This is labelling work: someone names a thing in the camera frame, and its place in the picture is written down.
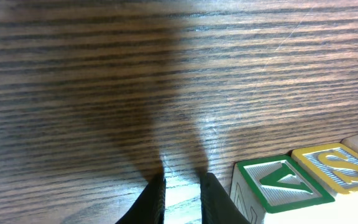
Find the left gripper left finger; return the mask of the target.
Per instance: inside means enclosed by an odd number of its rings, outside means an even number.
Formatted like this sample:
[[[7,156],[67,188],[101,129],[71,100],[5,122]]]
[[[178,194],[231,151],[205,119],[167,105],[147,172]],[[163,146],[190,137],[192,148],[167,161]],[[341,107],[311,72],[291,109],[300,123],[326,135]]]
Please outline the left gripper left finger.
[[[137,200],[116,224],[163,224],[165,216],[166,179],[157,174]]]

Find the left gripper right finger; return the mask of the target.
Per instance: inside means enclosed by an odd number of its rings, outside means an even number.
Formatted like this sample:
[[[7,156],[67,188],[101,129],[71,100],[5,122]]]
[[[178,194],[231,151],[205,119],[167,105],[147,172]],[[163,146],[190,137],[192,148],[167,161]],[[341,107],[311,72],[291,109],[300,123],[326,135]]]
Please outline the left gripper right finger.
[[[200,178],[202,224],[249,224],[213,173]]]

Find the green edged wooden block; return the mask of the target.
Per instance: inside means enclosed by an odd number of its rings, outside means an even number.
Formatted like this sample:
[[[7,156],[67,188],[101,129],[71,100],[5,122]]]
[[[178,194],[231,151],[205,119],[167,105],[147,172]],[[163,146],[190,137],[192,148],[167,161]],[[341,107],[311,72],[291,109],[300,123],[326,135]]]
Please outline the green edged wooden block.
[[[252,224],[322,223],[335,201],[287,155],[235,163],[230,198]]]

